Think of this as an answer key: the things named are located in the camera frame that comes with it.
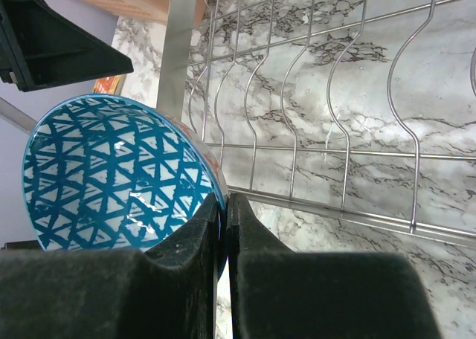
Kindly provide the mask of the steel two-tier dish rack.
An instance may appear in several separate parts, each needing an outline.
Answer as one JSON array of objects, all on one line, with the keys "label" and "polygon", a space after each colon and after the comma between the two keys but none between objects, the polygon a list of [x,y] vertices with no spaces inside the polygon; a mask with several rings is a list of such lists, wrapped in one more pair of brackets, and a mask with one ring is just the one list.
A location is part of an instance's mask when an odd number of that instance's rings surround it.
[{"label": "steel two-tier dish rack", "polygon": [[475,246],[475,0],[205,0],[182,121],[233,193]]}]

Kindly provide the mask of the dark red patterned bowl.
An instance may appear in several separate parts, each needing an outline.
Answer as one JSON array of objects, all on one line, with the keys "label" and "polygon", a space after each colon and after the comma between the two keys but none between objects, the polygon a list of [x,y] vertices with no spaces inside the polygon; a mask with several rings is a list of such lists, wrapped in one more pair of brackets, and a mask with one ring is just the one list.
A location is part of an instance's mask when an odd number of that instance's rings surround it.
[{"label": "dark red patterned bowl", "polygon": [[225,238],[228,187],[214,154],[187,125],[127,97],[86,94],[52,108],[25,147],[22,189],[45,251],[148,251],[209,195]]}]

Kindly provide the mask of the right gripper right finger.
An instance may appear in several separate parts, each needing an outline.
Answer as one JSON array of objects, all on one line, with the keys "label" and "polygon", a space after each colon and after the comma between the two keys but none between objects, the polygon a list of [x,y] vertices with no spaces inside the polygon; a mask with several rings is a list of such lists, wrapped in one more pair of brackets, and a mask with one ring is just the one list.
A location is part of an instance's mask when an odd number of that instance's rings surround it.
[{"label": "right gripper right finger", "polygon": [[297,253],[228,202],[227,246],[235,338],[439,338],[417,272],[389,253]]}]

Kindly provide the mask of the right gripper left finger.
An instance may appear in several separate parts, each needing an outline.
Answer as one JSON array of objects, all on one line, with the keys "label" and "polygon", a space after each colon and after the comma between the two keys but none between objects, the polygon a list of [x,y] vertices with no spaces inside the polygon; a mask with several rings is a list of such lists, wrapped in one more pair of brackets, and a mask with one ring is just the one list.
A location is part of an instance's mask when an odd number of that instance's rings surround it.
[{"label": "right gripper left finger", "polygon": [[212,338],[218,204],[147,252],[2,251],[3,338]]}]

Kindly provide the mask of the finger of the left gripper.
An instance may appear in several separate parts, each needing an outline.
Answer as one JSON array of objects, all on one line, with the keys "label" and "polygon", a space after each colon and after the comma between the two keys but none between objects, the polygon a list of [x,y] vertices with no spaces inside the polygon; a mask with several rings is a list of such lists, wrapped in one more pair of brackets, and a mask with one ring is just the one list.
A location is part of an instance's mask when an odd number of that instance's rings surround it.
[{"label": "finger of the left gripper", "polygon": [[51,9],[1,0],[1,81],[23,92],[128,74],[132,61]]}]

